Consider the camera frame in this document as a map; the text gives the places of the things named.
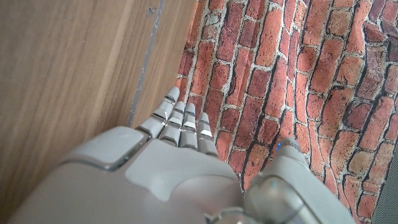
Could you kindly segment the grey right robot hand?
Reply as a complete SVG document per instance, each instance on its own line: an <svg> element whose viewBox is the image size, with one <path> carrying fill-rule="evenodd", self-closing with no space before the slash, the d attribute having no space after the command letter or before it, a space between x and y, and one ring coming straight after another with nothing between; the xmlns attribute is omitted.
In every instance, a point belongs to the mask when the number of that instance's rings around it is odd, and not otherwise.
<svg viewBox="0 0 398 224"><path fill-rule="evenodd" d="M243 192L218 157L208 115L178 96L172 88L137 128L118 126L76 147L10 222L353 223L292 138Z"/></svg>

